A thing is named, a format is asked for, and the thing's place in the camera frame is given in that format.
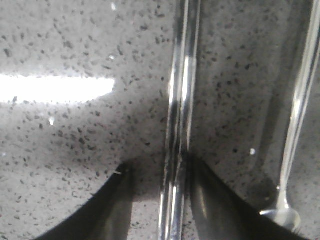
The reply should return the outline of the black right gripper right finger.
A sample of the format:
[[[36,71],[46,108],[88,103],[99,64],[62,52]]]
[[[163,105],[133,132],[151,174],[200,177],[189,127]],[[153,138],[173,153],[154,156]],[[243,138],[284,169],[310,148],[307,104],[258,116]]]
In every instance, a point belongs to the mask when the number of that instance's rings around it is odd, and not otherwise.
[[[313,215],[306,208],[281,208],[267,177],[252,183],[248,200],[221,180],[210,166],[189,157],[191,210],[201,240],[309,240]]]

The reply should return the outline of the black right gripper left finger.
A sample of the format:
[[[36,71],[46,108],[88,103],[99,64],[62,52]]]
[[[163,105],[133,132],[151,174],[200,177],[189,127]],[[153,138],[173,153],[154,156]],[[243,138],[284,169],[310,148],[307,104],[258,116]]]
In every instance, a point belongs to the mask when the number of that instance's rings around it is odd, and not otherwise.
[[[133,169],[120,164],[101,189],[38,240],[126,240],[133,209]]]

